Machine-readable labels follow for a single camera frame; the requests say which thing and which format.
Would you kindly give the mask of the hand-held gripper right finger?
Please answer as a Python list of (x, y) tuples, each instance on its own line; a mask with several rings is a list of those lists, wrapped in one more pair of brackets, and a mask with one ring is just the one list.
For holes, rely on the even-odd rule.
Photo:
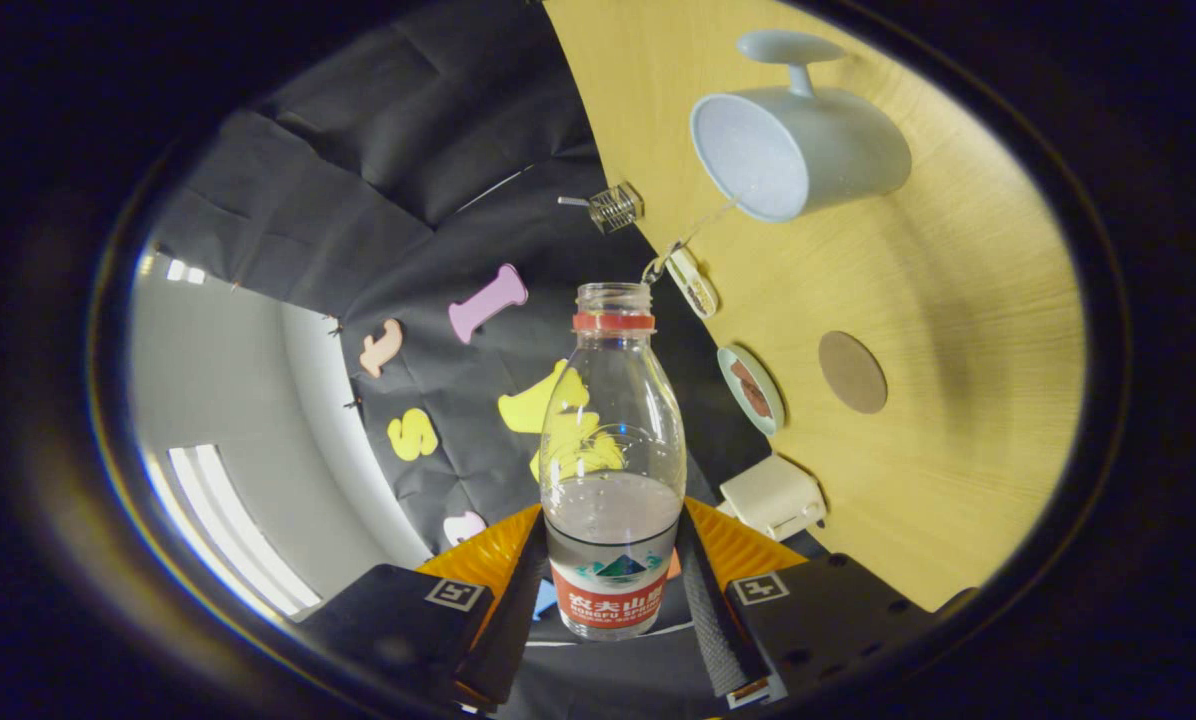
[(713, 692), (803, 701), (904, 663), (944, 621), (846, 553), (803, 553), (688, 498), (676, 551)]

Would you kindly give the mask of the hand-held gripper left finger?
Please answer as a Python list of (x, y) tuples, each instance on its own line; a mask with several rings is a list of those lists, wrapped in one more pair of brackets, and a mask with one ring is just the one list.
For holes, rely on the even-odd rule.
[(365, 570), (298, 628), (393, 688), (496, 710), (514, 685), (543, 570), (547, 524), (533, 505), (416, 569)]

